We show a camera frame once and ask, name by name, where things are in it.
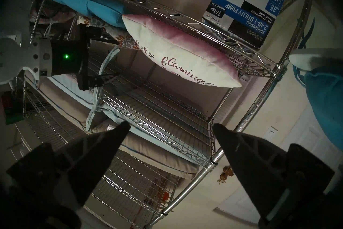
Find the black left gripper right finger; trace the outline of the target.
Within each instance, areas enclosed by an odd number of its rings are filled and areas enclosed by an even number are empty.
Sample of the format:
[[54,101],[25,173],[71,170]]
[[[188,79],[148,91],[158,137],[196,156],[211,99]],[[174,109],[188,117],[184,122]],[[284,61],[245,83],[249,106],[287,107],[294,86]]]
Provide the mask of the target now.
[[297,143],[287,151],[215,123],[213,133],[260,215],[259,228],[319,228],[334,171]]

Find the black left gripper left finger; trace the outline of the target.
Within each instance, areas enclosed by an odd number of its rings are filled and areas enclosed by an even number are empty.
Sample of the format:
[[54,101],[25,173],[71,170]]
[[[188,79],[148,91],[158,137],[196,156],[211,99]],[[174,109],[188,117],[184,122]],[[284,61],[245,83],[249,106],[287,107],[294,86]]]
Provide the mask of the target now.
[[112,130],[86,135],[58,150],[51,143],[42,143],[7,170],[9,195],[43,206],[83,206],[130,128],[128,122],[122,122]]

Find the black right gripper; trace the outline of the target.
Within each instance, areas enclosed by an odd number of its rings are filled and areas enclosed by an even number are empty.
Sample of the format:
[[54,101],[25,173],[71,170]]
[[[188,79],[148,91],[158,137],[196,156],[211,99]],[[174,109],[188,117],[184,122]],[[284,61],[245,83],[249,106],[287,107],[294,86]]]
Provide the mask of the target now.
[[76,40],[64,40],[65,31],[56,34],[50,40],[52,49],[51,76],[75,74],[78,87],[82,91],[103,87],[113,82],[120,76],[120,72],[89,76],[88,78],[87,44],[90,45],[90,40],[114,45],[120,43],[100,27],[88,27],[88,36],[85,24],[79,24],[77,28],[78,38]]

